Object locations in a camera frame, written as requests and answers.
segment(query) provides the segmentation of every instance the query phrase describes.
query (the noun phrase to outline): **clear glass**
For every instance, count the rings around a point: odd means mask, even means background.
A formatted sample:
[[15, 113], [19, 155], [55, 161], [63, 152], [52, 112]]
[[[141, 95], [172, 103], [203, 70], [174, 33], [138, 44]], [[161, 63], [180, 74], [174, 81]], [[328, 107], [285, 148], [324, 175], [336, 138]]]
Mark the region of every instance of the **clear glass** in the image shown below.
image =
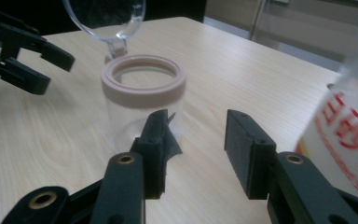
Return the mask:
[[127, 53], [126, 40], [136, 33], [145, 16], [145, 0], [62, 1], [80, 29], [108, 44], [111, 58], [116, 58], [118, 51]]
[[147, 117], [160, 109], [168, 109], [169, 117], [175, 113], [173, 120], [170, 122], [170, 129], [180, 145], [183, 122], [183, 98], [170, 105], [162, 105], [149, 109], [127, 108], [122, 105], [117, 105], [109, 99], [106, 99], [106, 105], [111, 123], [111, 141], [114, 143], [117, 153], [130, 151], [135, 137], [141, 135]]
[[[114, 79], [123, 86], [138, 90], [154, 89], [172, 82], [175, 74], [172, 71], [154, 66], [129, 66], [114, 74]], [[147, 117], [160, 109], [168, 109], [168, 116], [174, 114], [170, 129], [178, 143], [181, 139], [183, 95], [166, 105], [153, 108], [129, 108], [116, 104], [106, 98], [106, 105], [111, 122], [112, 141], [116, 151], [129, 151], [135, 137], [141, 135]]]

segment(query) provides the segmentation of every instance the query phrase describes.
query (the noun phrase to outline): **table surface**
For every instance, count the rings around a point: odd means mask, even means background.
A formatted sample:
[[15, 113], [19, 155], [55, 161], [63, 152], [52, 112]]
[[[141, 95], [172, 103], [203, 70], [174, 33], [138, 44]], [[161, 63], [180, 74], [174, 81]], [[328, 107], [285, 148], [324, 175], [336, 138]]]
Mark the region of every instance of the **table surface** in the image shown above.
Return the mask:
[[[116, 153], [100, 80], [107, 46], [82, 32], [46, 38], [76, 63], [67, 73], [22, 50], [19, 61], [52, 79], [43, 96], [0, 80], [0, 222], [34, 189], [72, 194], [99, 180]], [[270, 223], [267, 203], [246, 198], [227, 158], [227, 110], [251, 115], [278, 151], [293, 150], [337, 73], [185, 18], [144, 22], [129, 52], [187, 73], [184, 154], [169, 161], [161, 199], [146, 201], [146, 221]]]

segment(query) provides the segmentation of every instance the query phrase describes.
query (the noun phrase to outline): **wood grain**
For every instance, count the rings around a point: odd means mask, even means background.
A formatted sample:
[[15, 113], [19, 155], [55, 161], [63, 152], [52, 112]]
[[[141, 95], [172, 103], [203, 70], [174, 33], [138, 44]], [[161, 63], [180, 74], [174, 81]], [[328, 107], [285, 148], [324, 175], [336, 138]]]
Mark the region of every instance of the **wood grain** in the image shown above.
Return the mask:
[[[74, 193], [102, 178], [116, 153], [100, 80], [107, 46], [81, 32], [47, 39], [76, 63], [67, 73], [21, 52], [22, 63], [51, 77], [45, 95], [0, 80], [0, 222], [34, 189]], [[184, 154], [169, 161], [161, 200], [147, 201], [147, 222], [270, 223], [266, 202], [246, 199], [223, 149], [227, 110], [250, 114], [279, 151], [293, 150], [337, 74], [185, 18], [144, 22], [129, 51], [187, 73]]]

